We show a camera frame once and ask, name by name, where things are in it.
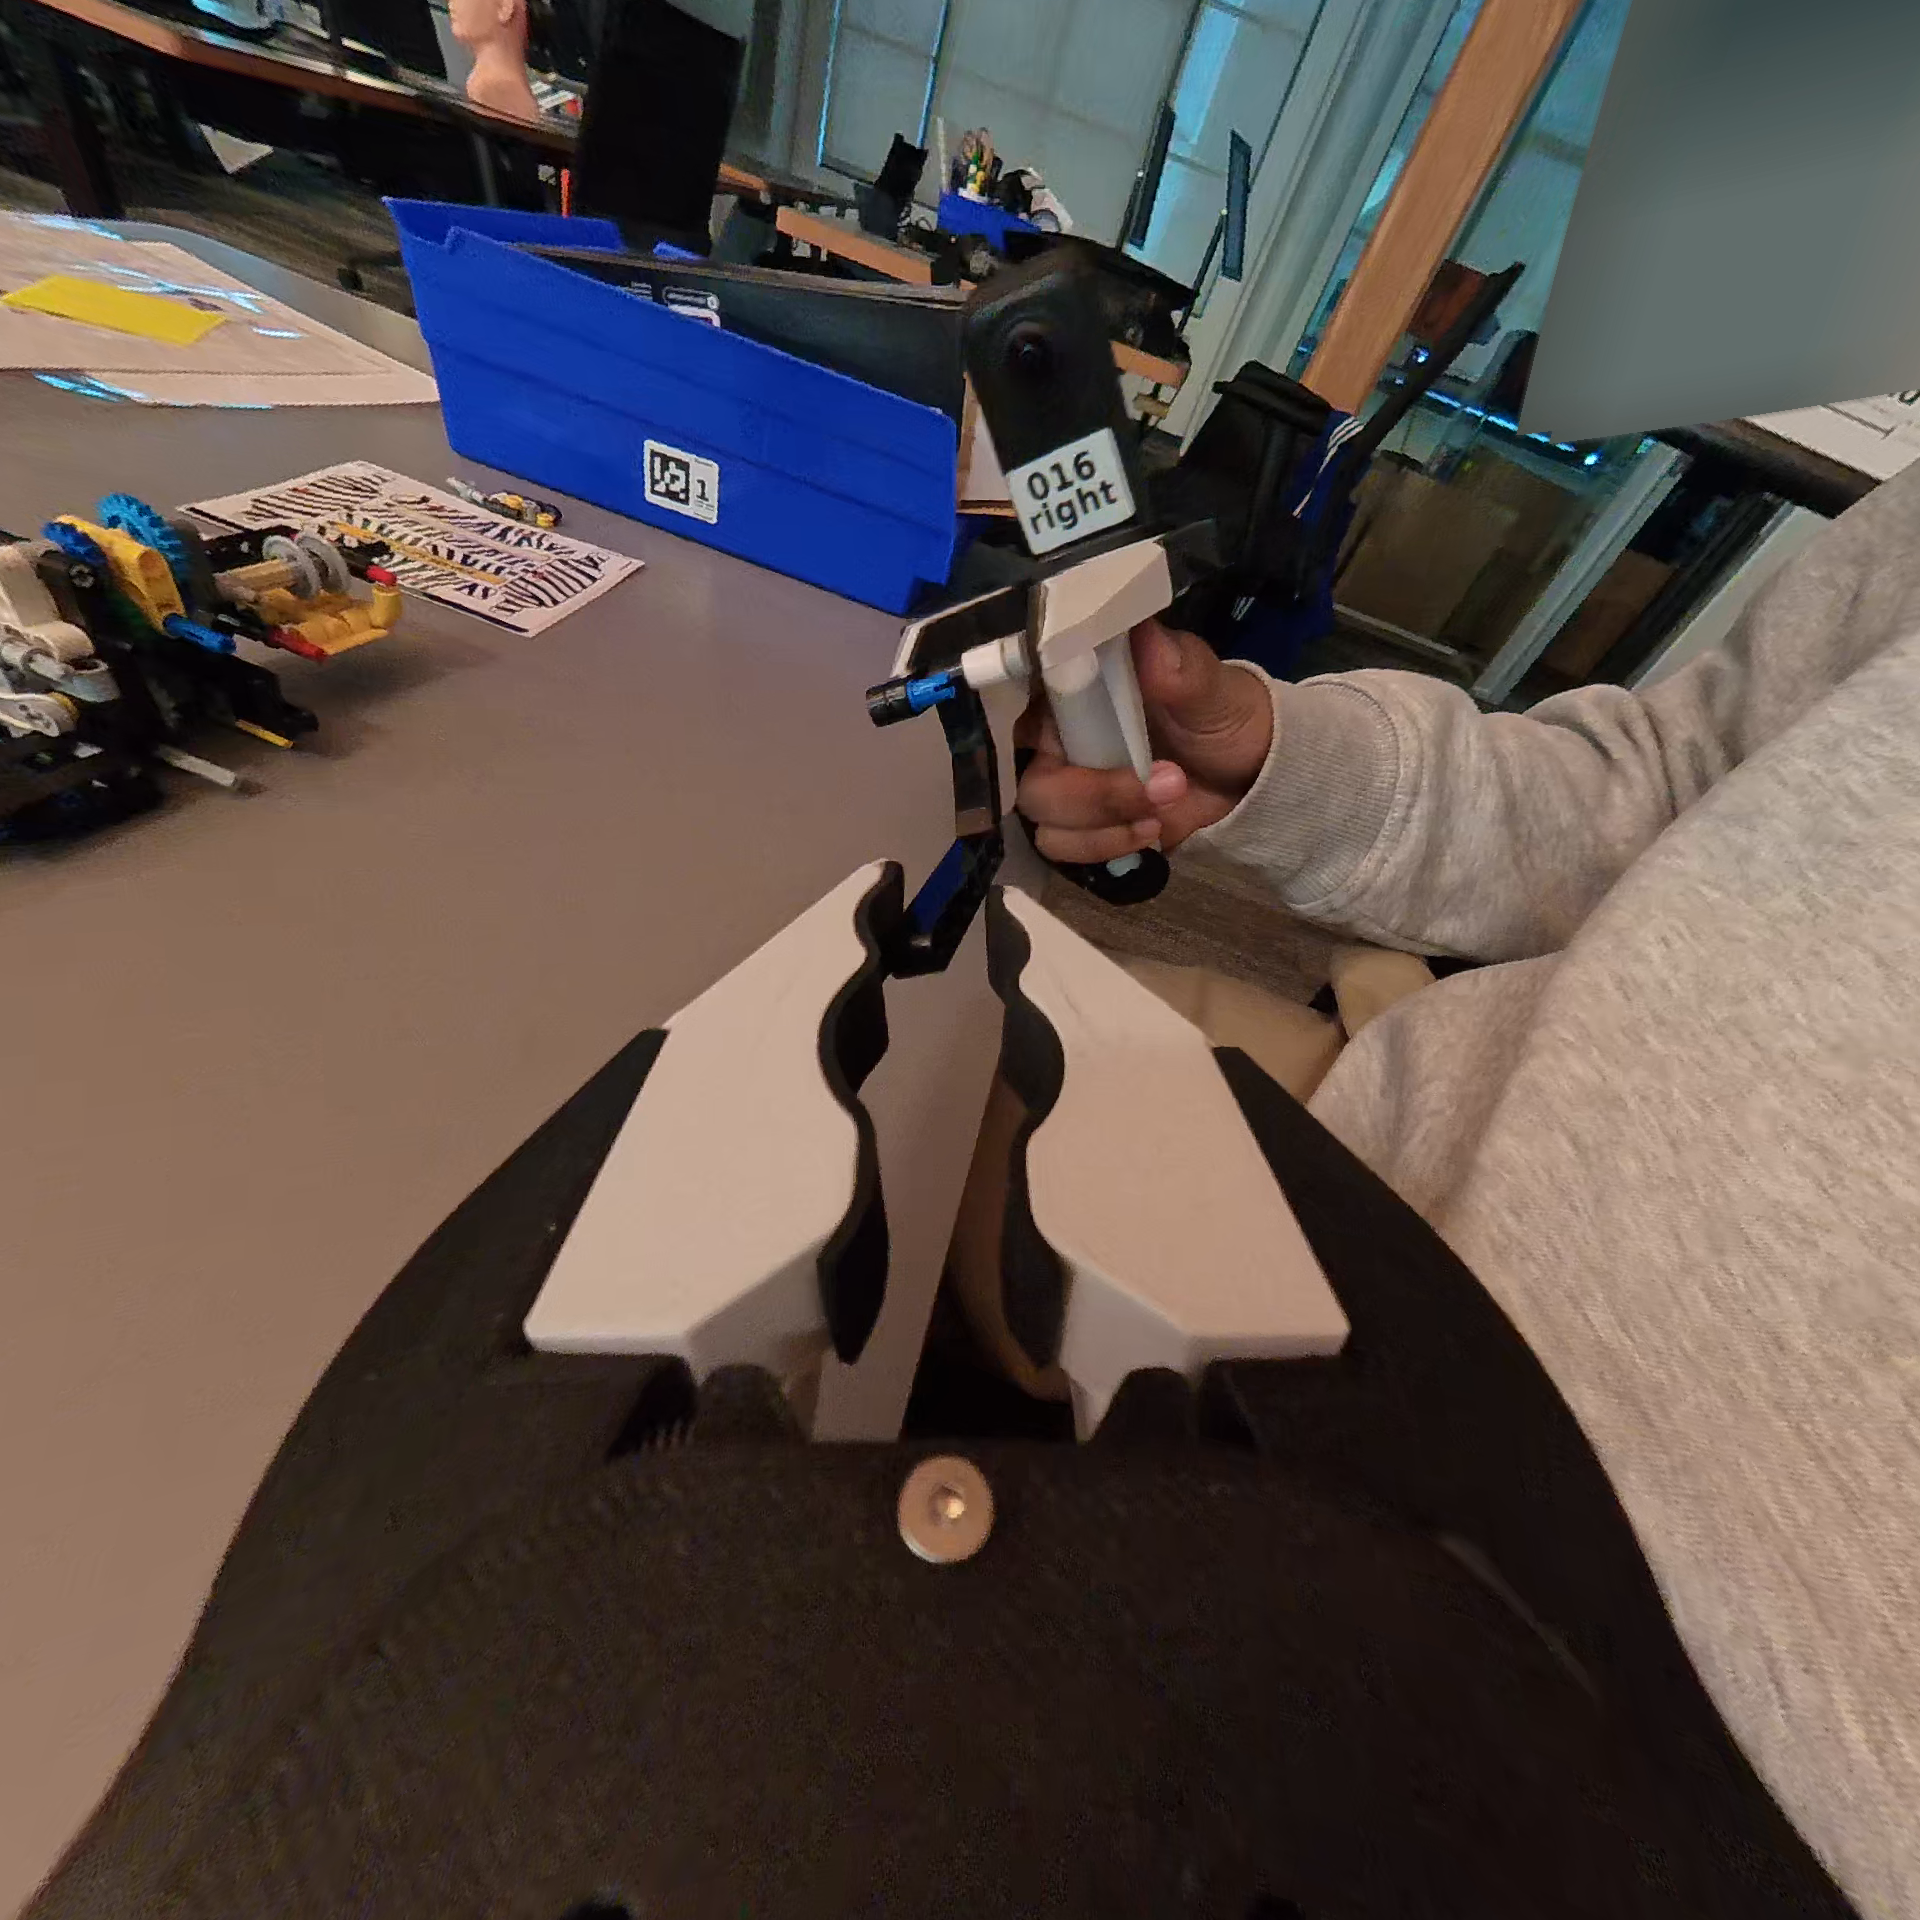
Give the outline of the mannequin head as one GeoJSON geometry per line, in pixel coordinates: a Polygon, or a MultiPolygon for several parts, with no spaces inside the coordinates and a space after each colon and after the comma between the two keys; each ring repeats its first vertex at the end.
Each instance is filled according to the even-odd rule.
{"type": "Polygon", "coordinates": [[[449,31],[469,55],[466,101],[504,121],[541,123],[528,68],[528,4],[449,4],[449,31]]]}

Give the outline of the brown cardboard boxes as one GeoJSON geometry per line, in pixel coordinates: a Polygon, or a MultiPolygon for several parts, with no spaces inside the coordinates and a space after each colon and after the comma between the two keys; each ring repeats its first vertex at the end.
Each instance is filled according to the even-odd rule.
{"type": "Polygon", "coordinates": [[[1325,647],[1454,683],[1516,664],[1516,700],[1575,687],[1616,664],[1669,585],[1649,534],[1684,470],[1636,440],[1382,454],[1338,557],[1325,647]]]}

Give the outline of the white paper sheets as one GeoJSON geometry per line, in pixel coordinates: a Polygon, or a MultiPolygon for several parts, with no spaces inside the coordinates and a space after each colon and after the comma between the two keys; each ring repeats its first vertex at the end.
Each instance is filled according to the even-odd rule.
{"type": "Polygon", "coordinates": [[[2,308],[2,373],[151,407],[431,407],[428,373],[318,323],[178,244],[131,241],[89,221],[2,215],[2,294],[48,274],[221,308],[226,325],[189,348],[2,308]]]}

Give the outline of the grey zip hoodie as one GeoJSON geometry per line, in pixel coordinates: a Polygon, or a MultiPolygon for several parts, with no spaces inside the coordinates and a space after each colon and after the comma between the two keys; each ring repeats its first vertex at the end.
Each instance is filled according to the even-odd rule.
{"type": "Polygon", "coordinates": [[[1916,727],[1802,723],[1634,860],[1478,1138],[1389,1127],[1412,994],[1314,1098],[1594,1444],[1714,1705],[1871,1918],[1916,1915],[1916,727]]]}

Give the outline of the black lego beam assembly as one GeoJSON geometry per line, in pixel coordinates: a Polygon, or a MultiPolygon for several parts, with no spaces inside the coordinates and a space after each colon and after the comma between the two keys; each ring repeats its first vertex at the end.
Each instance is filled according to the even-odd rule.
{"type": "Polygon", "coordinates": [[[964,680],[958,665],[871,687],[866,708],[878,730],[935,711],[945,735],[955,840],[918,894],[892,908],[881,940],[892,977],[941,975],[964,945],[1002,863],[1002,797],[994,733],[984,698],[964,680]]]}

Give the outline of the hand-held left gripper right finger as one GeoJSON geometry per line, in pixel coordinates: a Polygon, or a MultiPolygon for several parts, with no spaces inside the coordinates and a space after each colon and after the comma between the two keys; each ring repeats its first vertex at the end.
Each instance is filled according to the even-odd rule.
{"type": "Polygon", "coordinates": [[[1351,1335],[1239,1107],[1274,1084],[1014,887],[985,901],[1014,1101],[1002,1324],[1088,1441],[1134,1374],[1324,1361],[1351,1335]]]}

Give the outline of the person's right hand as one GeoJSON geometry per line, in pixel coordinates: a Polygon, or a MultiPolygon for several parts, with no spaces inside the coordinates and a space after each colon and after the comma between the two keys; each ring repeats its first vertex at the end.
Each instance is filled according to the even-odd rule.
{"type": "Polygon", "coordinates": [[[1018,813],[1045,863],[1172,855],[1226,820],[1265,767],[1274,698],[1262,674],[1161,621],[1134,627],[1131,653],[1155,751],[1145,778],[1069,760],[1041,694],[1019,711],[1018,813]]]}

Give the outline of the person's right forearm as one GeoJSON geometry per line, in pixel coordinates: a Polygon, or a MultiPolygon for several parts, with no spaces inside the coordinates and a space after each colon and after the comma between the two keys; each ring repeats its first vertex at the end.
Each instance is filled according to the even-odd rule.
{"type": "Polygon", "coordinates": [[[1916,905],[1916,470],[1825,523],[1719,647],[1526,711],[1385,670],[1265,683],[1249,794],[1196,834],[1298,918],[1511,964],[1665,855],[1732,901],[1916,905]]]}

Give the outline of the yellow paper sheet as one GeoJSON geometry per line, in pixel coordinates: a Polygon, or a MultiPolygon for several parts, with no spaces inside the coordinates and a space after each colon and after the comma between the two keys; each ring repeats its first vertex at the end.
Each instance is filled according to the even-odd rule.
{"type": "Polygon", "coordinates": [[[2,294],[11,314],[36,314],[45,321],[92,325],[142,343],[189,348],[226,325],[221,308],[191,307],[178,298],[156,298],[89,278],[48,274],[2,294]]]}

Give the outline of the wooden post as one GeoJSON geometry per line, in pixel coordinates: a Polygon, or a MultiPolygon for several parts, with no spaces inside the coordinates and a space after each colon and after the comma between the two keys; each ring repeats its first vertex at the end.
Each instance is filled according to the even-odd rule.
{"type": "Polygon", "coordinates": [[[1356,414],[1569,40],[1581,4],[1479,4],[1306,370],[1356,414]]]}

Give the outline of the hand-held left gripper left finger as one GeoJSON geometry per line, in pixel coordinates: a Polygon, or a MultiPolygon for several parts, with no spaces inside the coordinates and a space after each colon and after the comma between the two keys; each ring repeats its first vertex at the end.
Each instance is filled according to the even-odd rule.
{"type": "Polygon", "coordinates": [[[525,1308],[542,1358],[759,1368],[814,1431],[902,1417],[892,1227],[862,1087],[889,1047],[902,870],[861,863],[656,1033],[525,1308]]]}

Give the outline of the striped sticker sheet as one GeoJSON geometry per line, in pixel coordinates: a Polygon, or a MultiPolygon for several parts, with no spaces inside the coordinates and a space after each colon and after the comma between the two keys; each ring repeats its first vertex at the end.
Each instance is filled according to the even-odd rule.
{"type": "Polygon", "coordinates": [[[384,570],[409,597],[469,611],[515,638],[546,634],[644,571],[628,554],[368,460],[191,500],[186,514],[209,533],[294,528],[336,547],[378,543],[384,570]]]}

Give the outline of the blue plastic bin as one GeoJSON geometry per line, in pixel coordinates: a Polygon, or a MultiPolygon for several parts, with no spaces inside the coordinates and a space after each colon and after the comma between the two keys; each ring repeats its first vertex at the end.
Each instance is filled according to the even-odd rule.
{"type": "Polygon", "coordinates": [[[945,585],[964,525],[944,410],[541,254],[581,237],[592,263],[662,268],[622,261],[611,223],[386,208],[456,454],[881,611],[945,585]],[[645,507],[645,438],[722,470],[716,525],[645,507]]]}

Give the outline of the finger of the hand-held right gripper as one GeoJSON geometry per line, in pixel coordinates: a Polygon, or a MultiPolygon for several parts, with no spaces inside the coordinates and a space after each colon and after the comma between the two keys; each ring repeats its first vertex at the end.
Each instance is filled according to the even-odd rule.
{"type": "Polygon", "coordinates": [[[958,678],[965,687],[1032,683],[1034,585],[1002,585],[941,611],[912,618],[899,631],[895,680],[958,678]]]}

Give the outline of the yellow black lego model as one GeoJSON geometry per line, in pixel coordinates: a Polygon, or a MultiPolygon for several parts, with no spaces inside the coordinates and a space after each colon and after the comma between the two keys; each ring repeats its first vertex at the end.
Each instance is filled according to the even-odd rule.
{"type": "Polygon", "coordinates": [[[2,848],[114,830],[235,733],[292,751],[319,730],[278,661],[322,665],[401,627],[396,548],[368,525],[206,533],[131,491],[2,534],[2,848]]]}

